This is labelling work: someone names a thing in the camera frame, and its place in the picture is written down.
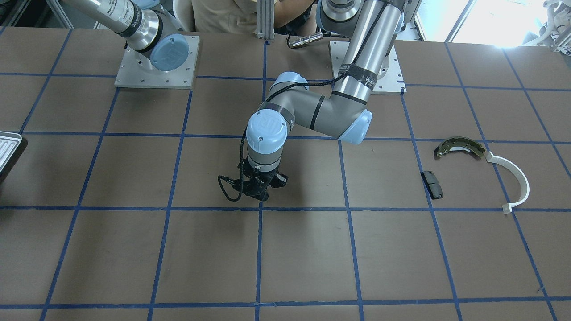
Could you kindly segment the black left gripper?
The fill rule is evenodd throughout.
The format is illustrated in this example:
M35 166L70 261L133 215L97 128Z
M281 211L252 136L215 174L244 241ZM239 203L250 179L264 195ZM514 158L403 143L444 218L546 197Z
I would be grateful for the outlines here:
M269 172L261 172L253 167L240 170L239 192L259 201L269 199L268 188L280 187L280 172L275 168Z

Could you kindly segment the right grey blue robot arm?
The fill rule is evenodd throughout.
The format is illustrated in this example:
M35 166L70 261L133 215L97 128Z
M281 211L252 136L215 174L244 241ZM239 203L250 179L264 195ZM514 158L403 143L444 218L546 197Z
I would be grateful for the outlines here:
M74 8L124 38L159 71L174 70L188 58L182 25L159 0L68 0Z

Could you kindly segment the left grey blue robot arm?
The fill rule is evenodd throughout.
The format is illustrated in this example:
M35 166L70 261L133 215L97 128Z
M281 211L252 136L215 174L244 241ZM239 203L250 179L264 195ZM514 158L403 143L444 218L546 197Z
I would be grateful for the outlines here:
M372 121L367 101L383 77L396 35L405 24L410 0L321 0L318 27L350 38L337 76L322 86L334 85L326 97L309 90L316 83L284 72L271 86L269 96L249 118L241 137L240 177L219 176L238 191L237 199L269 198L267 189L284 187L287 175L279 172L284 144L295 125L351 144L360 144Z

